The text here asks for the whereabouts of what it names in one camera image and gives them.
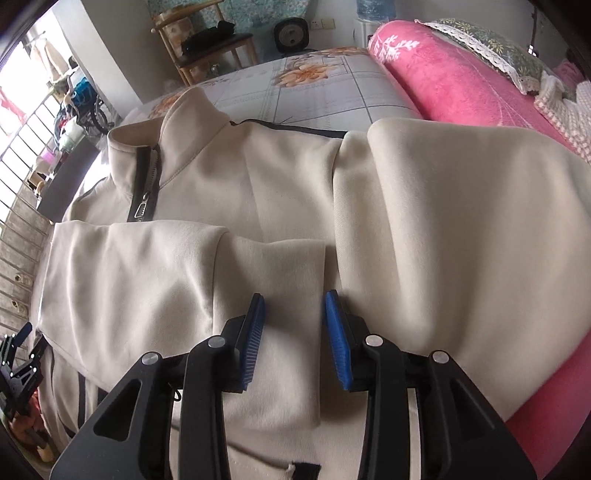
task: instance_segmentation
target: laundry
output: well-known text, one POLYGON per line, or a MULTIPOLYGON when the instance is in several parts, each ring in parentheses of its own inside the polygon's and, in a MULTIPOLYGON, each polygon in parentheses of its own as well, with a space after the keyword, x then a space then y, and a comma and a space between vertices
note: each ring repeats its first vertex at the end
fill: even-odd
POLYGON ((225 398, 226 436, 278 475, 359 468, 365 397, 341 391, 321 341, 326 290, 401 349, 448 351, 504 419, 569 357, 591 326, 577 155, 533 131, 409 119, 337 136, 232 124, 199 88, 109 134, 111 176, 56 226, 40 311, 40 403, 63 444, 141 354, 186 353, 255 291, 268 335, 248 392, 225 398), (125 223, 137 151, 156 144, 153 221, 125 223))

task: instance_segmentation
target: pink cloth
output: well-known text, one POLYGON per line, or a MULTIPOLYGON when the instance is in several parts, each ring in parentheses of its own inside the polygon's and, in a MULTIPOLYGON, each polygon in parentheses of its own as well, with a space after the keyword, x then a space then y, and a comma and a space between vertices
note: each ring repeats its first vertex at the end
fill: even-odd
POLYGON ((563 60, 563 62, 552 71, 558 75, 558 78, 562 80, 562 83, 573 90, 576 90, 577 85, 585 80, 585 77, 577 66, 568 60, 563 60))
POLYGON ((507 421, 544 478, 558 463, 591 411, 591 333, 560 369, 507 421))
MULTIPOLYGON (((369 51, 407 91, 425 119, 464 125, 524 127, 572 147, 510 80, 473 53, 424 25, 381 27, 369 51)), ((508 420, 538 473, 560 460, 591 410, 591 332, 562 367, 508 420)))
POLYGON ((523 127, 569 143, 509 79, 425 25, 396 20, 374 34, 369 52, 407 91, 425 119, 482 127, 523 127))

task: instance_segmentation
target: metal screw head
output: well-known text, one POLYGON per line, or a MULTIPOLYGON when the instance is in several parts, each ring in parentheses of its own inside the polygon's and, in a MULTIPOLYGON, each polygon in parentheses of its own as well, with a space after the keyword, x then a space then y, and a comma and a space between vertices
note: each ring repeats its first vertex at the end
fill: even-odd
POLYGON ((433 352, 433 360, 435 360, 438 364, 446 364, 449 362, 449 355, 441 350, 437 352, 433 352))
POLYGON ((379 335, 368 335, 365 337, 365 343, 369 346, 381 346, 384 343, 384 339, 379 335))
POLYGON ((144 365, 154 365, 158 360, 160 360, 160 356, 156 352, 145 353, 142 357, 142 363, 144 365))
POLYGON ((211 348, 221 348, 226 344, 226 339, 222 336, 216 335, 215 337, 211 337, 208 341, 207 344, 211 347, 211 348))

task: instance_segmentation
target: jacket collar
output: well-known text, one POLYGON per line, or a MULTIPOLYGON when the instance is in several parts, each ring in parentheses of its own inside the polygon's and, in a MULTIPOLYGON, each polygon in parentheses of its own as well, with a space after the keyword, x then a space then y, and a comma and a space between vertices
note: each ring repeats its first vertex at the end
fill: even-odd
POLYGON ((108 135, 109 165, 113 182, 128 196, 134 189, 138 147, 160 145, 160 187, 185 168, 217 133, 229 124, 201 88, 184 92, 164 118, 124 125, 108 135))

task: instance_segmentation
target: zipper pull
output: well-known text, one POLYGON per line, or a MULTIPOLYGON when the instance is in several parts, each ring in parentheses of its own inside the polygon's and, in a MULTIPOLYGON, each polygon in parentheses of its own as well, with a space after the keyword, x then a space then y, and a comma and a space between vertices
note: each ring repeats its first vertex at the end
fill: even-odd
POLYGON ((138 209, 135 211, 134 218, 138 219, 139 222, 141 222, 142 218, 144 217, 144 213, 146 211, 146 205, 147 205, 149 199, 150 199, 150 192, 144 193, 144 196, 142 198, 142 202, 138 205, 138 209))

